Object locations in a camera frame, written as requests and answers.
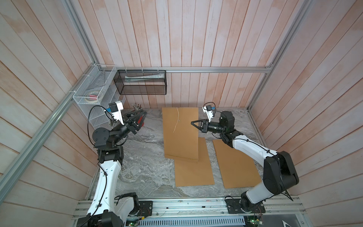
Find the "brown kraft file bag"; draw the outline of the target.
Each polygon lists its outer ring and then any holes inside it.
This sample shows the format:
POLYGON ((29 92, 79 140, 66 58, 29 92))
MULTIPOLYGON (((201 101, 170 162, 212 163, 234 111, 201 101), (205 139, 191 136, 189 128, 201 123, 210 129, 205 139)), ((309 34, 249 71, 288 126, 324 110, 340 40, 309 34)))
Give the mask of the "brown kraft file bag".
POLYGON ((198 129, 191 122, 198 120, 196 107, 162 108, 164 157, 198 162, 198 129))

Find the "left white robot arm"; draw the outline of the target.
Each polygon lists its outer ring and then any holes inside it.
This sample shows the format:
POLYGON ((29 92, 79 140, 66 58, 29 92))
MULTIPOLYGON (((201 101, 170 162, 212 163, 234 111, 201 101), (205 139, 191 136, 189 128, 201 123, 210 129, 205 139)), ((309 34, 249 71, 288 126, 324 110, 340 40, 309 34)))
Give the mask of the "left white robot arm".
POLYGON ((92 204, 86 216, 78 219, 78 227, 123 227, 128 216, 141 214, 136 193, 117 196, 115 190, 124 159, 123 144, 129 133, 136 134, 142 128, 146 116, 143 109, 134 110, 112 130, 100 127, 93 132, 100 173, 92 204))

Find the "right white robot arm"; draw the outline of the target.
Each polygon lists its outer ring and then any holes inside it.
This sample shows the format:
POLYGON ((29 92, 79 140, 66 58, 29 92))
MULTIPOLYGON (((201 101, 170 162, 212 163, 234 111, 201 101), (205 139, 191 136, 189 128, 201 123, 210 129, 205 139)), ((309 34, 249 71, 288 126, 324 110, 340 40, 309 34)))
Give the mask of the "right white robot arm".
POLYGON ((235 118, 230 111, 221 112, 218 122, 211 121, 215 112, 216 110, 208 106, 205 111, 208 118, 191 121, 191 125, 203 133, 218 133, 222 142, 243 152, 263 167, 262 182, 241 194, 241 211, 244 213, 256 211, 263 201, 280 194, 292 200, 287 190, 299 183, 299 177, 290 154, 285 151, 270 150, 250 140, 235 129, 235 118))

